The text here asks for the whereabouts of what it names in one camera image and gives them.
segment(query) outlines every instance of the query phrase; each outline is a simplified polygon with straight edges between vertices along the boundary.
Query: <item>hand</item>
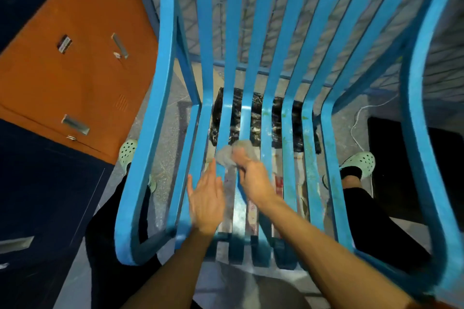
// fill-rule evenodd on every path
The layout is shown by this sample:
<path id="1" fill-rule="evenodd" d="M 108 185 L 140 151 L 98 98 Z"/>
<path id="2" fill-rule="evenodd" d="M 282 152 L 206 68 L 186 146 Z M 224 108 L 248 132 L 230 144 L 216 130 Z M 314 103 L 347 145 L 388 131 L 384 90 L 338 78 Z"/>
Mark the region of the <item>hand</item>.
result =
<path id="1" fill-rule="evenodd" d="M 225 210 L 224 185 L 221 177 L 216 177 L 215 159 L 209 163 L 195 190 L 192 187 L 192 175 L 188 176 L 187 194 L 192 224 L 203 234 L 214 235 L 224 219 Z"/>
<path id="2" fill-rule="evenodd" d="M 250 200 L 258 208 L 276 196 L 268 173 L 262 162 L 253 161 L 245 153 L 244 148 L 235 148 L 232 151 L 232 160 L 240 167 L 240 184 Z"/>

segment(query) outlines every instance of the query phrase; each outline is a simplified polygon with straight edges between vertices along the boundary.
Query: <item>forearm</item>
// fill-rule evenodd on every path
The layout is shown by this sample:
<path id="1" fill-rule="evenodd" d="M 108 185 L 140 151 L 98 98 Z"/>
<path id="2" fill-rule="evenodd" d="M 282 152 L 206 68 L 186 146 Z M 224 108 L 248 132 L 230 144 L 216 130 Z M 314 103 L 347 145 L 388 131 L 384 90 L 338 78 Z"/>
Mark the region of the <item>forearm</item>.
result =
<path id="1" fill-rule="evenodd" d="M 189 308 L 211 236 L 192 229 L 180 249 L 134 294 L 123 308 Z"/>
<path id="2" fill-rule="evenodd" d="M 334 308 L 414 308 L 408 294 L 311 225 L 281 198 L 270 198 L 258 208 L 304 261 Z"/>

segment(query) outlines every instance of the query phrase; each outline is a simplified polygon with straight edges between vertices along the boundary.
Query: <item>foot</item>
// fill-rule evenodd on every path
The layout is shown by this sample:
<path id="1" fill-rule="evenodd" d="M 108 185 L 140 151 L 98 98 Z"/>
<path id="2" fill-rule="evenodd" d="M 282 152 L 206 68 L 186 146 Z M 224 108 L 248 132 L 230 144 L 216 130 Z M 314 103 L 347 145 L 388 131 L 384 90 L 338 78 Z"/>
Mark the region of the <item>foot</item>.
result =
<path id="1" fill-rule="evenodd" d="M 361 169 L 361 172 L 362 172 L 361 180 L 363 180 L 364 178 L 369 177 L 372 174 L 372 171 L 374 171 L 374 167 L 375 167 L 374 155 L 368 151 L 362 151 L 354 155 L 351 155 L 340 166 L 340 170 L 348 166 L 356 166 L 359 169 Z M 322 183 L 324 184 L 324 187 L 328 189 L 326 175 L 322 177 Z"/>
<path id="2" fill-rule="evenodd" d="M 123 170 L 127 174 L 129 171 L 128 166 L 134 159 L 134 153 L 136 152 L 137 148 L 137 140 L 136 139 L 128 139 L 123 143 L 123 145 L 119 148 L 119 158 L 118 161 L 123 167 Z M 156 189 L 156 182 L 152 178 L 152 175 L 148 177 L 148 188 L 150 188 L 151 193 L 153 193 Z"/>

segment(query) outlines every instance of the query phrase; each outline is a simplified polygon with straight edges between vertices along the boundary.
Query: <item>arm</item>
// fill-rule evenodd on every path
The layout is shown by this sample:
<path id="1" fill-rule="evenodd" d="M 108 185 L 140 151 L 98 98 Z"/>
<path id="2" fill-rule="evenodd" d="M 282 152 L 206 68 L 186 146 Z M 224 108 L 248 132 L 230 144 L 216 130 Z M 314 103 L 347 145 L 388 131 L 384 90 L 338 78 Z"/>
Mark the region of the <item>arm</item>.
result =
<path id="1" fill-rule="evenodd" d="M 278 197 L 264 165 L 242 149 L 232 159 L 241 166 L 247 196 L 303 260 L 321 292 L 336 309 L 412 309 L 414 300 L 363 260 L 322 233 Z"/>
<path id="2" fill-rule="evenodd" d="M 189 308 L 201 263 L 217 226 L 224 217 L 223 184 L 213 160 L 195 191 L 188 177 L 187 193 L 192 231 L 181 248 L 122 306 L 123 309 Z"/>

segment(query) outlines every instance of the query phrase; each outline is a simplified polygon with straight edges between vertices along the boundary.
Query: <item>person's left hand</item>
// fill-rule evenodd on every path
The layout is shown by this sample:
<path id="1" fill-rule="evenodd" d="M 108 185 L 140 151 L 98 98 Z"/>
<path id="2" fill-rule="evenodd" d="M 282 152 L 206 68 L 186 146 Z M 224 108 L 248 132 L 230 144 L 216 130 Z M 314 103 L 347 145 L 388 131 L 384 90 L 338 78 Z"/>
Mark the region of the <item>person's left hand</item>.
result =
<path id="1" fill-rule="evenodd" d="M 192 224 L 203 234 L 214 235 L 223 221 L 225 210 L 224 185 L 221 177 L 216 177 L 215 159 L 209 163 L 195 190 L 192 175 L 188 176 L 187 194 Z"/>

